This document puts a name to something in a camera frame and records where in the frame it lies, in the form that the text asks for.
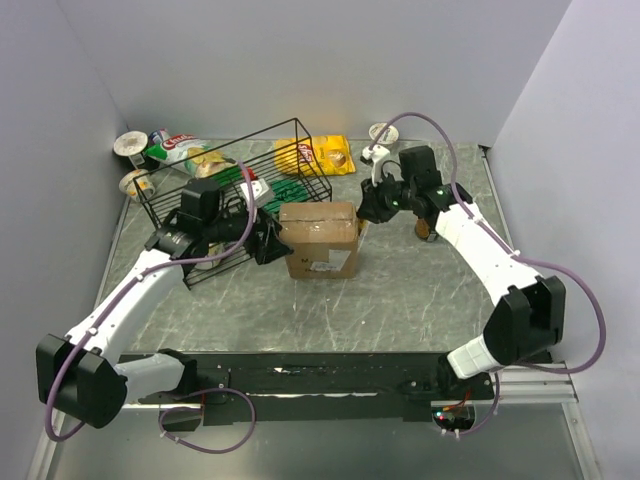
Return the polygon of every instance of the red logo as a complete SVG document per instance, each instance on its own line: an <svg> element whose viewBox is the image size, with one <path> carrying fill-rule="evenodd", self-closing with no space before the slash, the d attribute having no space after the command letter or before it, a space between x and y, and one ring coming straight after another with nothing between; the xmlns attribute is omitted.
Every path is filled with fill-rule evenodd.
<svg viewBox="0 0 640 480"><path fill-rule="evenodd" d="M193 135L176 135L175 137L168 138L164 142L162 142L162 148L165 150L173 150L180 142L184 142L185 140L193 140Z"/></svg>
<svg viewBox="0 0 640 480"><path fill-rule="evenodd" d="M298 151L302 155L302 161L307 163L313 163L313 150L309 145L301 143L298 145Z"/></svg>

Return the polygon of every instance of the cardboard box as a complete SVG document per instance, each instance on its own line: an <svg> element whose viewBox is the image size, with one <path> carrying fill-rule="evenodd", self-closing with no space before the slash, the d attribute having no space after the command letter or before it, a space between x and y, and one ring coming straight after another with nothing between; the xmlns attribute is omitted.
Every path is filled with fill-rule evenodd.
<svg viewBox="0 0 640 480"><path fill-rule="evenodd" d="M358 218L352 203L285 203L280 239L291 278L353 278L358 256Z"/></svg>

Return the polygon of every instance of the chip bag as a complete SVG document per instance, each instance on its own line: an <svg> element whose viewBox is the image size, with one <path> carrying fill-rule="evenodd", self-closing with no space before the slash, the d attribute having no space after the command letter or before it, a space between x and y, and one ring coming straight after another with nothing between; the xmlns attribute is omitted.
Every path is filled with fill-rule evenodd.
<svg viewBox="0 0 640 480"><path fill-rule="evenodd" d="M147 148L144 153L192 177L204 178L235 165L233 160L226 158L221 152L207 151L213 148L215 147L208 140L201 140L193 135L176 135Z"/></svg>
<svg viewBox="0 0 640 480"><path fill-rule="evenodd" d="M276 141L276 168L289 175L346 175L356 171L349 142L344 135L313 137L310 142L295 138Z"/></svg>

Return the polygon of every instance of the marble surface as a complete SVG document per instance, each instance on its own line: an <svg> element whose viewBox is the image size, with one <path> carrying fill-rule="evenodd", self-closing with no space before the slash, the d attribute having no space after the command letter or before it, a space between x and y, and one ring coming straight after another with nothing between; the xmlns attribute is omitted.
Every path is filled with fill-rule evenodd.
<svg viewBox="0 0 640 480"><path fill-rule="evenodd" d="M393 149L420 144L399 142ZM247 158L270 148L245 142L232 157ZM354 157L366 145L352 141ZM431 144L443 178L451 173L443 144ZM459 183L489 223L504 227L477 145L456 146ZM360 202L360 181L369 168L329 177L336 201ZM159 192L184 182L178 172L154 174ZM446 351L477 336L492 311L489 296L471 269L444 240L424 243L415 217L401 212L391 222L369 225L361 237L359 265L352 280L292 280L284 259L258 266L247 262L189 291L178 286L158 305L132 339L131 351ZM153 231L151 221L131 204L103 296L120 282Z"/></svg>

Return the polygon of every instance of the white wall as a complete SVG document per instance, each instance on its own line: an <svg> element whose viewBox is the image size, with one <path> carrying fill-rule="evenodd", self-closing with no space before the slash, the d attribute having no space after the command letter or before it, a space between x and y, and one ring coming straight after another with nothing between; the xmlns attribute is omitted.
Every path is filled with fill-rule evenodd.
<svg viewBox="0 0 640 480"><path fill-rule="evenodd" d="M91 311L122 195L125 129L62 12L0 2L0 477L26 474L42 431L35 348Z"/></svg>
<svg viewBox="0 0 640 480"><path fill-rule="evenodd" d="M574 0L490 152L516 244L574 267L608 319L606 351L574 376L608 479L640 478L640 3ZM594 315L570 289L559 356L581 363Z"/></svg>
<svg viewBox="0 0 640 480"><path fill-rule="evenodd" d="M59 3L133 128L233 137L298 116L363 138L415 109L492 145L569 1Z"/></svg>

